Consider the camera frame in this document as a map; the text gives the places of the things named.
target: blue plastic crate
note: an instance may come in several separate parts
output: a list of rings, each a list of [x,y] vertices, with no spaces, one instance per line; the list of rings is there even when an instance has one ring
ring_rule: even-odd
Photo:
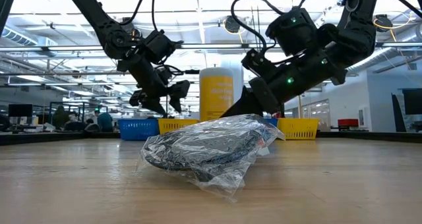
[[[145,141],[160,133],[156,119],[119,119],[119,126],[123,140]]]
[[[270,124],[277,126],[278,119],[266,119]]]

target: clear plastic bag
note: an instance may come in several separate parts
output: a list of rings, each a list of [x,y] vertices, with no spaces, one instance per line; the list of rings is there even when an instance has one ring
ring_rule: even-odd
[[[259,149],[284,135],[258,115],[236,115],[149,137],[138,170],[153,165],[232,202]]]

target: wooden tabletop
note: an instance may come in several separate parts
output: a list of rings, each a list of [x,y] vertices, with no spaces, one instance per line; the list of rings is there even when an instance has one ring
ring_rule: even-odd
[[[422,145],[319,139],[270,146],[232,204],[150,167],[142,142],[0,147],[1,223],[421,223]]]

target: yellow basket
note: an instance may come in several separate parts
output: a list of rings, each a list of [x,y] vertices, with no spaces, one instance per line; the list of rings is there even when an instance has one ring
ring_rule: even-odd
[[[158,119],[160,134],[198,123],[196,119]]]
[[[278,119],[277,127],[286,140],[314,140],[319,119]]]

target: desk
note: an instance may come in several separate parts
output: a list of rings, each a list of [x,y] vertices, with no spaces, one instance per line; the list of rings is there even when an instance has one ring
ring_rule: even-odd
[[[160,170],[142,142],[0,147],[2,223],[420,223],[422,145],[320,138],[257,159],[235,204]]]

